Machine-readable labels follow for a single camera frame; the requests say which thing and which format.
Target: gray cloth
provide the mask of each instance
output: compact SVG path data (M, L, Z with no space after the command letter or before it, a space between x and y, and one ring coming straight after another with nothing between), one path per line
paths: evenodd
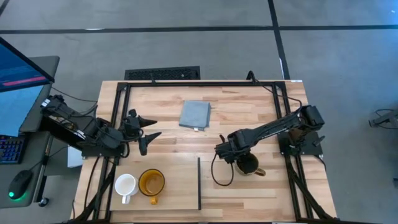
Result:
M210 111L209 102L186 100L181 112L180 126L204 131L209 126Z

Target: wooden tabletop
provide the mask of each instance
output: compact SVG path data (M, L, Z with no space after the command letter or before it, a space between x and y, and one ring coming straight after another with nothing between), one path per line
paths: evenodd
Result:
M103 82L98 99L97 117L111 120L118 82L120 81ZM286 86L288 96L300 99L303 104L308 103L302 82L286 81ZM120 123L123 99L122 93L117 124ZM192 129L178 125L184 100L203 100L211 103L210 127L204 132L194 132ZM298 103L290 101L290 107L293 111L298 108ZM226 136L238 129L255 128L277 119L272 93L261 87L252 86L135 87L131 89L129 100L129 109L133 108L143 118L158 121L157 124L144 128L146 134L162 131L162 135L149 145L146 156L141 156L138 145L132 143L130 156L121 159L121 164L126 165L134 161L168 161L178 164L196 161L197 157L200 157L202 209L115 211L112 212L111 222L291 222L295 220L285 161L279 153L276 136L266 138L252 148L252 153L259 159L260 167L267 172L265 177L256 175L244 177L235 172L234 182L228 187L221 187L213 182L210 174L215 145L221 142L219 134ZM327 213L336 216L324 166L313 156L302 156L302 160L309 191ZM76 215L83 210L88 178L94 161L95 158L89 158L83 163L75 197ZM97 191L101 165L102 159L96 166L88 201ZM231 178L230 166L218 158L214 173L219 182L227 183ZM297 191L302 216L306 217L302 194L299 189ZM107 198L106 192L101 203L100 217L104 217Z

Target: white mug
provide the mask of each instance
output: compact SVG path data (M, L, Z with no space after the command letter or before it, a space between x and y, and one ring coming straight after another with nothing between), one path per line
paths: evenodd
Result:
M128 204L130 196L138 192L138 180L130 174L121 175L114 184L114 189L119 195L122 195L122 203Z

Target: computer screen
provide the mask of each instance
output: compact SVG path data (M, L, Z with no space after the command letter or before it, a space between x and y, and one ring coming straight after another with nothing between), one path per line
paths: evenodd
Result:
M53 77L0 37L0 92L50 82Z

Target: brown mug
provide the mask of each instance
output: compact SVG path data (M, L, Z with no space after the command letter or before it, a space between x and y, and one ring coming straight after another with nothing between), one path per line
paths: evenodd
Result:
M241 175L256 174L261 177L266 175L265 170L259 167L259 160L251 153L248 153L236 161L235 168Z

